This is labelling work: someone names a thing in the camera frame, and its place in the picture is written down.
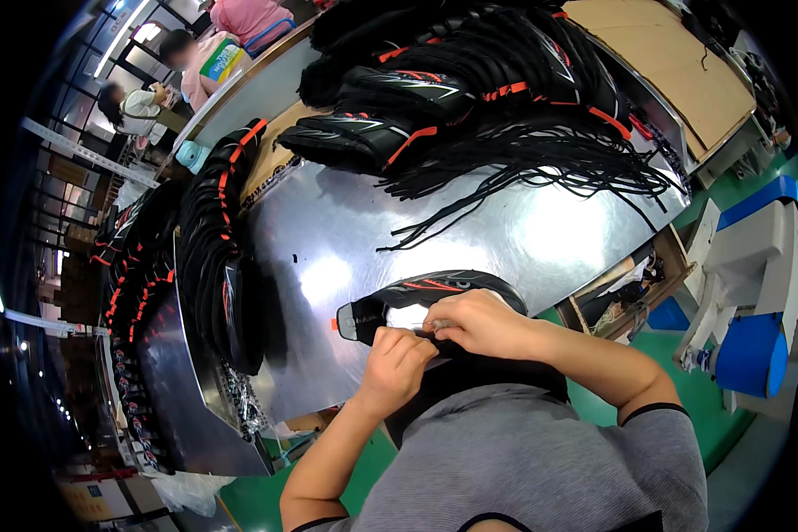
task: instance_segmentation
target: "stack of shoe uppers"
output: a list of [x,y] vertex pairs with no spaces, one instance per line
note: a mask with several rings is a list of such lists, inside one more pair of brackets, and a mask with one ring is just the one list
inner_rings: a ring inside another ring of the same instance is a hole
[[145,458],[174,474],[136,356],[136,343],[174,277],[172,233],[184,186],[168,181],[150,189],[101,227],[92,261],[109,267],[104,318],[110,330],[112,370],[121,410]]
[[184,325],[246,375],[256,375],[263,362],[260,275],[237,242],[235,224],[265,131],[266,121],[255,119],[213,147],[184,197],[177,249]]

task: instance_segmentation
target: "metal workbench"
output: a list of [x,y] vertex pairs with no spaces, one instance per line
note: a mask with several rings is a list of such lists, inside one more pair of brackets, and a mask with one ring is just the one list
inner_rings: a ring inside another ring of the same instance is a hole
[[[653,144],[638,133],[640,152]],[[657,155],[651,165],[678,183]],[[421,221],[463,197],[486,176],[478,170],[435,194],[399,202],[377,178],[303,162],[281,172],[247,213],[260,267],[277,283],[286,352],[269,352],[251,378],[260,406],[281,421],[349,399],[361,380],[368,347],[332,330],[337,309],[401,278],[449,269],[488,271],[510,282],[531,315],[591,282],[653,236],[639,214],[610,192],[582,199],[557,186],[514,185],[442,235],[413,250],[375,252],[390,231]],[[676,189],[667,208],[632,197],[654,226],[681,213],[689,198]],[[218,363],[184,331],[175,289],[138,345],[145,384],[178,469],[216,475],[267,475],[262,445],[245,442],[226,415]]]
[[[638,133],[633,144],[640,152],[653,149]],[[651,165],[679,182],[661,156]],[[486,175],[477,171],[405,202],[373,188],[375,177],[311,162],[278,176],[247,217],[255,256],[277,282],[287,334],[287,351],[267,353],[252,378],[269,418],[321,410],[356,391],[369,348],[331,327],[349,301],[402,278],[474,269],[511,283],[536,315],[653,236],[638,212],[611,192],[585,200],[558,186],[515,185],[413,250],[375,252],[396,243],[391,230],[428,218],[474,191]],[[631,200],[657,228],[689,204],[675,189],[661,196],[666,213],[653,199]]]

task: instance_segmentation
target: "person's right hand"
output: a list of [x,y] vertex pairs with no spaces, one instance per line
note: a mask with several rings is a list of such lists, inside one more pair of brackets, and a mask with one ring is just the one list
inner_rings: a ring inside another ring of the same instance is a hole
[[[456,327],[438,329],[429,323],[436,319],[449,320]],[[539,359],[547,351],[546,328],[555,326],[516,313],[488,289],[443,298],[429,308],[425,321],[423,330],[434,331],[437,340],[452,340],[478,355],[518,360]]]

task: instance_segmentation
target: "woman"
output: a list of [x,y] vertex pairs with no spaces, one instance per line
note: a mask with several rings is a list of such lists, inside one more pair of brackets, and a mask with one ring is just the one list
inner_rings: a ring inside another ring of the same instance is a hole
[[121,85],[111,83],[101,87],[98,109],[116,132],[147,137],[151,144],[168,153],[185,124],[185,118],[160,107],[165,100],[166,89],[159,82],[151,84],[150,90],[131,90],[128,93]]

